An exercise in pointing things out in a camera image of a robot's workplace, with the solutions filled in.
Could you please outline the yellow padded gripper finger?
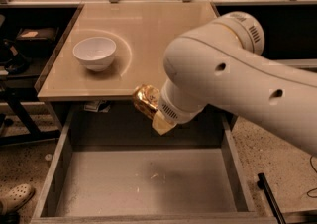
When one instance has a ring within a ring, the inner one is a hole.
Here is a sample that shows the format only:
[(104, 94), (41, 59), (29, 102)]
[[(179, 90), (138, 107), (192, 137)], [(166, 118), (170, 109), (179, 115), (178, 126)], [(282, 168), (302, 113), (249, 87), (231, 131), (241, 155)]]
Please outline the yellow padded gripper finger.
[(169, 121), (160, 111), (154, 115), (152, 127), (160, 134), (164, 135), (176, 126), (175, 122)]

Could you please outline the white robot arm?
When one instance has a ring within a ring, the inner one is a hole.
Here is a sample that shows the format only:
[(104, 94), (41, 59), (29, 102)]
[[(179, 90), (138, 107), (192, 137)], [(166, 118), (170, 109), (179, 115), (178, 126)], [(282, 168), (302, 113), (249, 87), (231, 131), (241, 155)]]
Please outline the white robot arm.
[(210, 104), (316, 155), (317, 74), (266, 59), (263, 49), (260, 23), (244, 12), (181, 34), (164, 52), (159, 111), (184, 124)]

